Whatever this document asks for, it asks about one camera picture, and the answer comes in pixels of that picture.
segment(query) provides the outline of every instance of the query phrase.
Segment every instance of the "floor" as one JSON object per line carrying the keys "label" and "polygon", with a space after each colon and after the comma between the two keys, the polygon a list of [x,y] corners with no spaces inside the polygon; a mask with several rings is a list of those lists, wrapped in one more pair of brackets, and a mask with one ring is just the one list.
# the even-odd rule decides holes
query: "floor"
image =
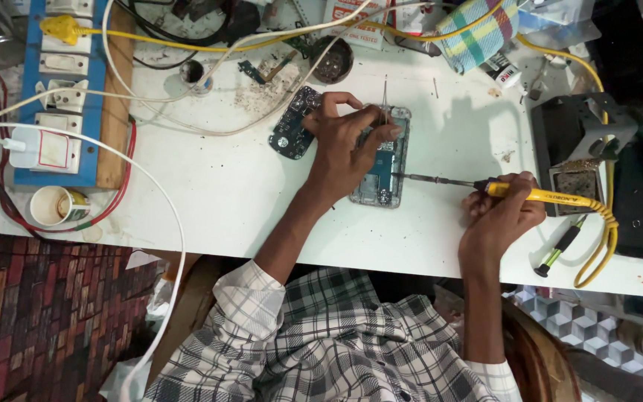
{"label": "floor", "polygon": [[643,355],[617,339],[617,320],[563,300],[535,295],[534,286],[520,286],[512,295],[550,334],[594,353],[613,367],[643,376]]}
{"label": "floor", "polygon": [[156,278],[156,263],[125,270],[130,254],[0,234],[0,401],[100,399]]}

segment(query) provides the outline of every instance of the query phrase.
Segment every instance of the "green screwdriver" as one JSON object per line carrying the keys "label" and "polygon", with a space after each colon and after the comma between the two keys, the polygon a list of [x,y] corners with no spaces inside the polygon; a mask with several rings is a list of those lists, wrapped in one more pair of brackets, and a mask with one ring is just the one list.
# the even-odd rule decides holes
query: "green screwdriver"
{"label": "green screwdriver", "polygon": [[550,253],[547,260],[540,267],[533,269],[536,274],[540,275],[542,278],[547,278],[547,272],[549,271],[550,266],[553,262],[557,260],[559,255],[567,250],[567,247],[572,243],[572,241],[577,237],[579,230],[582,228],[582,224],[585,223],[587,215],[579,218],[577,223],[569,227],[567,232],[562,235],[562,238],[559,239],[559,242],[554,246],[554,249]]}

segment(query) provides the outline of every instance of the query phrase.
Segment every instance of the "hand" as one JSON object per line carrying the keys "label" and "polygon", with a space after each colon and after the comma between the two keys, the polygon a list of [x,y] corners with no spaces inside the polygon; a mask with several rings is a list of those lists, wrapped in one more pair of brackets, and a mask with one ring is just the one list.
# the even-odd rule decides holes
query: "hand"
{"label": "hand", "polygon": [[526,200],[530,191],[537,188],[530,172],[512,173],[498,179],[510,183],[509,194],[504,199],[476,191],[462,202],[471,219],[458,248],[463,278],[479,276],[498,280],[500,258],[507,248],[542,223],[546,216],[542,202]]}
{"label": "hand", "polygon": [[[366,141],[357,147],[362,130],[380,120],[378,106],[367,106],[348,92],[325,92],[321,106],[302,120],[301,125],[319,142],[305,187],[326,208],[351,194],[373,167],[376,150],[384,141],[396,140],[401,127],[385,124],[374,128]],[[340,117],[336,105],[348,104],[357,112]]]}

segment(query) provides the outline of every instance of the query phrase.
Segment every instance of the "shirt sleeve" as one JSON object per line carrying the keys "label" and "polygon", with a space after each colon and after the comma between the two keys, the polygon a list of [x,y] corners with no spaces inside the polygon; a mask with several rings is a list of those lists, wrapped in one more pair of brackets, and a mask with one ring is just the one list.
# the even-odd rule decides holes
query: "shirt sleeve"
{"label": "shirt sleeve", "polygon": [[249,401],[284,315],[284,287],[255,261],[220,278],[202,329],[173,353],[144,401]]}
{"label": "shirt sleeve", "polygon": [[501,402],[522,402],[520,389],[517,388],[515,377],[513,377],[507,361],[500,364],[476,363],[475,361],[465,361],[465,363]]}

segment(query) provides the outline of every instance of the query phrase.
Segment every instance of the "plaid cloth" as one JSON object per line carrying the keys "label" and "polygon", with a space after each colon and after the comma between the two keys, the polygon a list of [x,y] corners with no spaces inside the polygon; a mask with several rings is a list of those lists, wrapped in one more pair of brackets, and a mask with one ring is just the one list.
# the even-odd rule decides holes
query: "plaid cloth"
{"label": "plaid cloth", "polygon": [[521,401],[507,362],[464,362],[428,297],[381,304],[364,271],[320,268],[285,292],[250,261],[214,295],[144,401]]}
{"label": "plaid cloth", "polygon": [[[498,0],[468,0],[438,23],[441,34],[453,32],[480,18]],[[438,41],[443,55],[455,72],[463,74],[479,66],[515,36],[519,17],[517,0],[503,0],[502,6],[470,30]]]}

